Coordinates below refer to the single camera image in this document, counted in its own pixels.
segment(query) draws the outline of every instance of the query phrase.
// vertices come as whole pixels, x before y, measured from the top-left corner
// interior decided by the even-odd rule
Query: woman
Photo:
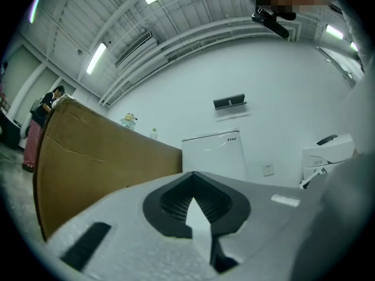
[[[51,111],[52,103],[56,99],[60,98],[64,93],[65,89],[62,85],[56,87],[53,92],[48,92],[40,102],[40,106],[32,115],[22,164],[23,169],[28,172],[34,172],[38,141],[40,135],[42,134],[48,113]]]

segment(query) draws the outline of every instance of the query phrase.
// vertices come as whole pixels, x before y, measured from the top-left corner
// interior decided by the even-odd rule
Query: bottle
[[[157,134],[157,132],[156,132],[156,128],[154,128],[154,129],[151,131],[151,133],[150,133],[150,138],[155,139],[155,140],[158,139],[158,134]]]

